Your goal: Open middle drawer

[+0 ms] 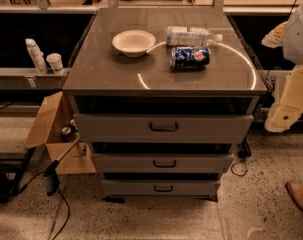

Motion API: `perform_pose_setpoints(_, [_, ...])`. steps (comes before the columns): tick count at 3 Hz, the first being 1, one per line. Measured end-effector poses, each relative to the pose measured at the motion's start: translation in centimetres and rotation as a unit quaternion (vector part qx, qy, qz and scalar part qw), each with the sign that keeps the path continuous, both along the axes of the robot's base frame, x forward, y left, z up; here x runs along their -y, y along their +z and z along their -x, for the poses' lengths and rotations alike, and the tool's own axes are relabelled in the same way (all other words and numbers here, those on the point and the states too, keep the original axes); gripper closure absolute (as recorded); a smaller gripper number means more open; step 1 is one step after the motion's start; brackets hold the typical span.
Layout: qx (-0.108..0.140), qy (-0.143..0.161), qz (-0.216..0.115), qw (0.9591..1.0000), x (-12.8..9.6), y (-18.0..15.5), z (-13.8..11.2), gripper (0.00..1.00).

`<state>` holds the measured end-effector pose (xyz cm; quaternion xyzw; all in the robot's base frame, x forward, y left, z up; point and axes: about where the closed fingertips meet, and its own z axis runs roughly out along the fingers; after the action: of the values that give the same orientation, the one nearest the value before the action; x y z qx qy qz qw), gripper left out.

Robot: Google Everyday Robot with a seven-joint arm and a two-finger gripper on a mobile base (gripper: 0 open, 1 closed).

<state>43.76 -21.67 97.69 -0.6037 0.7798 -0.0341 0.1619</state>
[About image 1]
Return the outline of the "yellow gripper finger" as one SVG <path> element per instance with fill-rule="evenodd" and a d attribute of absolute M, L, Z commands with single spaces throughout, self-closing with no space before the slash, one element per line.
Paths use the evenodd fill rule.
<path fill-rule="evenodd" d="M 275 97 L 264 127 L 269 132 L 289 130 L 303 114 L 303 65 L 296 65 L 286 76 L 281 95 Z"/>
<path fill-rule="evenodd" d="M 261 41 L 263 46 L 269 48 L 277 48 L 283 45 L 284 34 L 287 26 L 287 21 L 282 22 L 271 30 Z"/>

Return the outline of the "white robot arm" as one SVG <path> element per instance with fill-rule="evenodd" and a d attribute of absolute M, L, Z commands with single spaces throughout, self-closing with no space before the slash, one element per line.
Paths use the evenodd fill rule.
<path fill-rule="evenodd" d="M 275 95 L 265 122 L 268 131 L 280 133 L 288 130 L 303 114 L 303 2 L 261 43 L 269 48 L 281 47 L 283 57 L 295 64 L 286 75 L 282 94 Z"/>

